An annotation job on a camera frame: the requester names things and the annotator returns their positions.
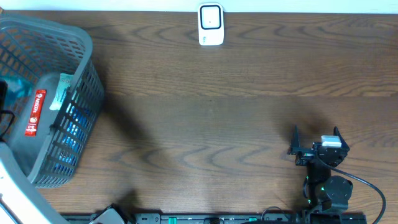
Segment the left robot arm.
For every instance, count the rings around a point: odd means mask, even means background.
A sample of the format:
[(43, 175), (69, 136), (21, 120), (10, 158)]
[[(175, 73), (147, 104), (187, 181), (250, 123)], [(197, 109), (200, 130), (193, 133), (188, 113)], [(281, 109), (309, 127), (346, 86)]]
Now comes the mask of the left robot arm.
[(4, 136), (15, 118), (12, 111), (4, 109), (6, 93), (7, 83), (1, 80), (1, 115), (7, 114), (11, 117), (9, 124), (1, 129), (1, 223), (132, 223), (129, 217), (112, 205), (99, 214), (61, 215), (44, 199), (27, 180), (4, 141)]

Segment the blue Oreo cookie pack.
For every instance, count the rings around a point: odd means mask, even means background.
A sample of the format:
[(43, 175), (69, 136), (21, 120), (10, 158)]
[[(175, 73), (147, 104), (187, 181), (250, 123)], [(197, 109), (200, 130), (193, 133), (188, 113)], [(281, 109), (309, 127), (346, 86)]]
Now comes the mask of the blue Oreo cookie pack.
[(58, 139), (63, 149), (59, 149), (58, 162), (53, 168), (59, 174), (72, 175), (82, 151), (83, 141), (87, 136), (86, 128), (90, 122), (86, 116), (89, 114), (89, 110), (79, 109), (77, 106), (69, 104), (67, 115), (70, 119), (67, 119), (65, 123), (66, 134), (62, 134)]

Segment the white wet wipes pack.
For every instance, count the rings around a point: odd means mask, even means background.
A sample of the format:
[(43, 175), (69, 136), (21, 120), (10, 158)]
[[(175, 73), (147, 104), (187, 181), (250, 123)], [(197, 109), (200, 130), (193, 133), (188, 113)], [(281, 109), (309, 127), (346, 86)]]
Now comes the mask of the white wet wipes pack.
[(67, 91), (71, 86), (73, 75), (61, 73), (55, 96), (49, 110), (57, 111), (62, 107), (63, 101), (66, 98)]

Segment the blue mouthwash bottle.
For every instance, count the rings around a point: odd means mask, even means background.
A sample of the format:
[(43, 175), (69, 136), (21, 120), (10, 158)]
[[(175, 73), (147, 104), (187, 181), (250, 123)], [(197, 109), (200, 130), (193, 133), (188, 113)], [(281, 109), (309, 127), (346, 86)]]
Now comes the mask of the blue mouthwash bottle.
[(22, 78), (5, 77), (7, 92), (5, 106), (13, 105), (18, 99), (28, 97), (33, 90), (33, 84)]

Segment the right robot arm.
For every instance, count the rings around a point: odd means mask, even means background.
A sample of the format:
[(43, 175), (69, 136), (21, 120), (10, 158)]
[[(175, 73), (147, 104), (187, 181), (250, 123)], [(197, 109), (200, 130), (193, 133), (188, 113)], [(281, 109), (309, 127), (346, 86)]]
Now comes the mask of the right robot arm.
[(323, 135), (320, 142), (313, 142), (311, 148), (300, 145), (298, 128), (294, 127), (288, 154), (295, 156), (295, 165), (307, 168), (303, 194), (309, 204), (297, 215), (298, 222), (342, 222), (353, 183), (342, 176), (332, 175), (331, 171), (344, 161), (348, 152), (349, 146), (337, 127), (332, 135)]

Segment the red Nescafe stick packet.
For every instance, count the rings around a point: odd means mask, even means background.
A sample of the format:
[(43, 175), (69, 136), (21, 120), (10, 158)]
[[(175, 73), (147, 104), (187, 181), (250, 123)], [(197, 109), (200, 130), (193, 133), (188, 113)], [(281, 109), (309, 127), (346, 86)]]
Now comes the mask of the red Nescafe stick packet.
[(47, 90), (37, 90), (35, 92), (34, 104), (25, 129), (25, 136), (36, 136), (46, 94)]

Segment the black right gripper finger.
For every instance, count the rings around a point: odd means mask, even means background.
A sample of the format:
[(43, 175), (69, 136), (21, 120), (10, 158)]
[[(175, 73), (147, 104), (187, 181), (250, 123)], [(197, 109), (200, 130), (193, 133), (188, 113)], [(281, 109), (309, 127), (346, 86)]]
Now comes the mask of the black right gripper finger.
[(297, 125), (294, 126), (293, 136), (290, 143), (291, 149), (296, 149), (300, 147), (300, 139)]
[(342, 148), (347, 148), (347, 143), (346, 143), (346, 141), (343, 139), (342, 135), (340, 134), (340, 131), (339, 131), (339, 129), (338, 129), (337, 126), (335, 126), (335, 127), (333, 128), (333, 135), (339, 137), (340, 142), (341, 142), (341, 147), (342, 147)]

